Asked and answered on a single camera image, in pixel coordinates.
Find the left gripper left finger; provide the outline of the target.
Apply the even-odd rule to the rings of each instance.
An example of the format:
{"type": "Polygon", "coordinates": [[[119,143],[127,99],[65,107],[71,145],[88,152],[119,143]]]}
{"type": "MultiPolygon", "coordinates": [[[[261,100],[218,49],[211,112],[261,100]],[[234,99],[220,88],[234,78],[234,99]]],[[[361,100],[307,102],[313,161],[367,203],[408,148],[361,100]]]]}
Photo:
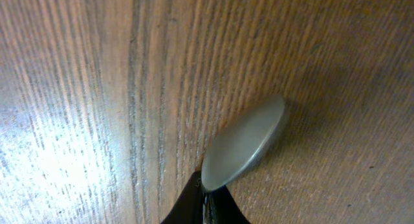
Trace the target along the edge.
{"type": "Polygon", "coordinates": [[[204,194],[201,172],[192,173],[173,208],[161,224],[202,224],[204,194]]]}

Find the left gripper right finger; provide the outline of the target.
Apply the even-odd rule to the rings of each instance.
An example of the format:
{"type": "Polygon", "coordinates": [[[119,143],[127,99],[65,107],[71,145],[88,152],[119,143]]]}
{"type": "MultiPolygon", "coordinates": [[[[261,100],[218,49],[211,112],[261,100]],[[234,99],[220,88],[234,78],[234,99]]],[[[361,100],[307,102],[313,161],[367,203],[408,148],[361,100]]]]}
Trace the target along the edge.
{"type": "Polygon", "coordinates": [[[205,194],[205,223],[250,224],[226,186],[205,194]]]}

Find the small steel teaspoon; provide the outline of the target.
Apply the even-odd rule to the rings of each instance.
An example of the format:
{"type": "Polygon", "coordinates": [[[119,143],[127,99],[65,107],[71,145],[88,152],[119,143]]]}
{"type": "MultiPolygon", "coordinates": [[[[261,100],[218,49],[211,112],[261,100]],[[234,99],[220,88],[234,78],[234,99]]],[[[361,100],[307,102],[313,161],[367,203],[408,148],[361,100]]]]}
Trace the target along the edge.
{"type": "Polygon", "coordinates": [[[225,127],[204,155],[203,188],[212,192],[251,169],[276,143],[288,119],[286,101],[277,95],[225,127]]]}

